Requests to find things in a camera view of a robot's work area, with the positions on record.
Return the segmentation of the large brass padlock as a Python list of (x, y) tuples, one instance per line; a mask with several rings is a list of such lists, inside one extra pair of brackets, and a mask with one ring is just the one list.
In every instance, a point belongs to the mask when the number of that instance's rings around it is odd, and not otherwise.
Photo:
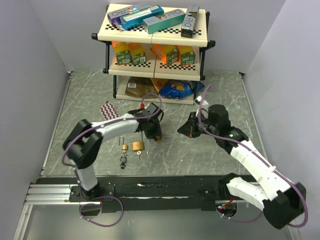
[(140, 132), (140, 140), (134, 141), (132, 143), (132, 150), (134, 152), (137, 151), (144, 151), (145, 150), (145, 143), (144, 143), (144, 139), (143, 139), (143, 132)]

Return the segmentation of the small brass padlock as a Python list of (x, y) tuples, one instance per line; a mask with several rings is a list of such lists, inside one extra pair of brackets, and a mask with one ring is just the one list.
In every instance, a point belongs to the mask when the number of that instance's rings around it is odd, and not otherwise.
[(129, 149), (129, 146), (125, 143), (125, 138), (123, 136), (119, 137), (118, 145), (121, 147), (123, 152), (126, 152)]

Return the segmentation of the key with panda keychain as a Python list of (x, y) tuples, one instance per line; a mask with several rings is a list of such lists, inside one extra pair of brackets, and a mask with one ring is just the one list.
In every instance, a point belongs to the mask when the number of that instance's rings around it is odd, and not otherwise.
[(123, 170), (125, 169), (127, 164), (127, 151), (126, 150), (122, 150), (122, 155), (120, 157), (120, 168)]

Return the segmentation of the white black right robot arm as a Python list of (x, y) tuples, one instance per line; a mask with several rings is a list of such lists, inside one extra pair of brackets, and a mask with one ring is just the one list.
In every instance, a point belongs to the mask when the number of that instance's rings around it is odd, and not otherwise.
[(202, 134), (214, 137), (220, 148), (242, 164), (256, 180), (250, 183), (235, 173), (219, 181), (218, 193), (223, 199), (241, 198), (258, 208), (276, 229), (285, 226), (301, 228), (309, 219), (306, 188), (283, 176), (259, 153), (249, 137), (232, 126), (229, 113), (221, 104), (191, 112), (177, 132), (189, 138)]

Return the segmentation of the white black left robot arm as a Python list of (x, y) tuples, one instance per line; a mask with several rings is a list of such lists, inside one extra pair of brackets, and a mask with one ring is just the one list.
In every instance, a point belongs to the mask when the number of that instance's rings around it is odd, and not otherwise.
[(62, 163), (73, 168), (81, 195), (87, 201), (95, 200), (100, 194), (100, 183), (94, 170), (101, 145), (125, 134), (144, 132), (146, 139), (162, 137), (159, 116), (162, 109), (154, 103), (145, 108), (134, 109), (126, 114), (102, 121), (80, 120), (62, 144)]

